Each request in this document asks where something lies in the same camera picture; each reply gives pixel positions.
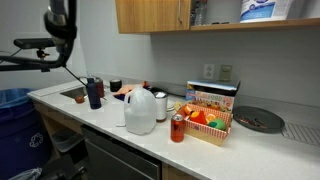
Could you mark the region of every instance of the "white jug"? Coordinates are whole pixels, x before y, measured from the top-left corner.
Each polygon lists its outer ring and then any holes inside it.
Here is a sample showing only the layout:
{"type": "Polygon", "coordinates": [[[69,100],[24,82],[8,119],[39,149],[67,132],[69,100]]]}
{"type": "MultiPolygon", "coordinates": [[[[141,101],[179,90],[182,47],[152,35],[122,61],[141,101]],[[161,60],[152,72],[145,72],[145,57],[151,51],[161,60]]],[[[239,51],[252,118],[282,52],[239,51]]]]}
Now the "white jug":
{"type": "Polygon", "coordinates": [[[137,84],[124,98],[124,117],[127,131],[139,135],[150,133],[157,122],[156,108],[154,95],[137,84]]]}

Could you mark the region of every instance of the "wooden cabinet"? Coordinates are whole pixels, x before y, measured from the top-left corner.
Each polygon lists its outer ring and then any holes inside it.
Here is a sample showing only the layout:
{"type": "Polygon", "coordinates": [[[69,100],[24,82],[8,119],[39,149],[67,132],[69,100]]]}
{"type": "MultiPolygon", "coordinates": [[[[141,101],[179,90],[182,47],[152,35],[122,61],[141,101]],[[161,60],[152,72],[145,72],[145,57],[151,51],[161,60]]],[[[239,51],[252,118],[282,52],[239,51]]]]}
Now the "wooden cabinet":
{"type": "Polygon", "coordinates": [[[116,0],[119,33],[189,30],[191,0],[116,0]]]}

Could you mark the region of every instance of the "wicker basket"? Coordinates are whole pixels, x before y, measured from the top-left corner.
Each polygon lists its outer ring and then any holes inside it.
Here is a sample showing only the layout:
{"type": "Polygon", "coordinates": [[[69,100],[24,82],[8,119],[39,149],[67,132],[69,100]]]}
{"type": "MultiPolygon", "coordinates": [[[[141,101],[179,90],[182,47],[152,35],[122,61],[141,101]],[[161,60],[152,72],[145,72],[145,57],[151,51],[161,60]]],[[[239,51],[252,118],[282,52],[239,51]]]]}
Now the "wicker basket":
{"type": "Polygon", "coordinates": [[[196,137],[203,141],[209,142],[217,146],[221,146],[223,144],[223,141],[230,134],[232,121],[232,114],[230,113],[216,111],[213,109],[204,108],[193,104],[185,104],[178,110],[177,114],[181,114],[184,117],[185,134],[196,137]],[[186,105],[188,105],[193,111],[204,111],[205,115],[214,114],[217,118],[222,119],[226,123],[226,131],[222,131],[206,125],[186,120],[187,115],[184,112],[184,108],[186,105]]]}

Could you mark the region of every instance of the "dishwasher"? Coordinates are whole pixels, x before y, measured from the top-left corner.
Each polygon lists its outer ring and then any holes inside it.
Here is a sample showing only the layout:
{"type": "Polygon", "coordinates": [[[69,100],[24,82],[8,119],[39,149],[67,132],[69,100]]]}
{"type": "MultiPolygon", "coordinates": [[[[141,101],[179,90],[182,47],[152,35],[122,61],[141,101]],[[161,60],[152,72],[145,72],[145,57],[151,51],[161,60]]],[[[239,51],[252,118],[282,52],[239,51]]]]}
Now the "dishwasher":
{"type": "Polygon", "coordinates": [[[155,179],[162,177],[161,161],[87,125],[82,126],[93,179],[155,179]]]}

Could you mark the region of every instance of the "blue bottle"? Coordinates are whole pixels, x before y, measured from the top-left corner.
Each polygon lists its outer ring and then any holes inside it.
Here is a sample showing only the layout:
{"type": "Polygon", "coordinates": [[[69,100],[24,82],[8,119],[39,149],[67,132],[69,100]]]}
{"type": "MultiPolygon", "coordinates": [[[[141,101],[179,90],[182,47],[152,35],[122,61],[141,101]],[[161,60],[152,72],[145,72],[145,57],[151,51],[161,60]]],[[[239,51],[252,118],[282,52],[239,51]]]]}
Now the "blue bottle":
{"type": "Polygon", "coordinates": [[[101,107],[100,97],[97,91],[96,83],[93,78],[87,78],[87,93],[89,97],[91,109],[99,109],[101,107]]]}

